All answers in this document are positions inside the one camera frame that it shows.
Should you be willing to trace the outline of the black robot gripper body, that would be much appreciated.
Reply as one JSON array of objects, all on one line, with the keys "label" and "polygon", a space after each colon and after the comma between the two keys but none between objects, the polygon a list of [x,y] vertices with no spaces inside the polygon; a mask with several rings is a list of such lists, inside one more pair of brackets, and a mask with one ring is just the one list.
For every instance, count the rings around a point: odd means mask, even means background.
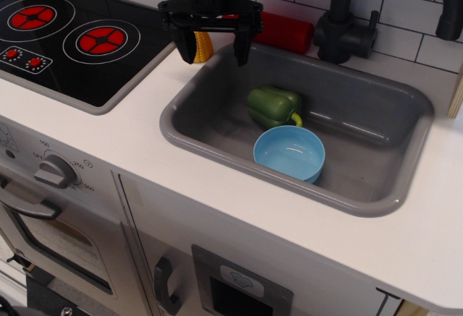
[{"label": "black robot gripper body", "polygon": [[263,29],[263,6],[251,0],[166,0],[158,9],[175,38],[197,31],[243,33],[253,38]]}]

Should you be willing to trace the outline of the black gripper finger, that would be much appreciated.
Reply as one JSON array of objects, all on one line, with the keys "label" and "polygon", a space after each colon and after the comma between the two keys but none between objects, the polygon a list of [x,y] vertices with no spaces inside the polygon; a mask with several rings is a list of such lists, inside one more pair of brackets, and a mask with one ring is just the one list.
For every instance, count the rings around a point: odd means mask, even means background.
[{"label": "black gripper finger", "polygon": [[174,30],[172,32],[172,38],[176,43],[182,59],[188,64],[192,64],[197,52],[194,32],[190,30]]},{"label": "black gripper finger", "polygon": [[239,67],[247,63],[252,38],[252,29],[250,27],[240,27],[234,31],[234,55]]}]

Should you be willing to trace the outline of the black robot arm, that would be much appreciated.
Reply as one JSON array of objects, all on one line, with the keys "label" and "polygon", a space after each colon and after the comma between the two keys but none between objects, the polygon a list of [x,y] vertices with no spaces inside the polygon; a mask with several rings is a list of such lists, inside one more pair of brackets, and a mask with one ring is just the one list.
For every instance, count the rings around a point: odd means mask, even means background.
[{"label": "black robot arm", "polygon": [[263,5],[251,0],[167,0],[158,4],[158,10],[188,64],[197,52],[196,32],[234,34],[234,55],[243,66],[253,38],[263,30]]}]

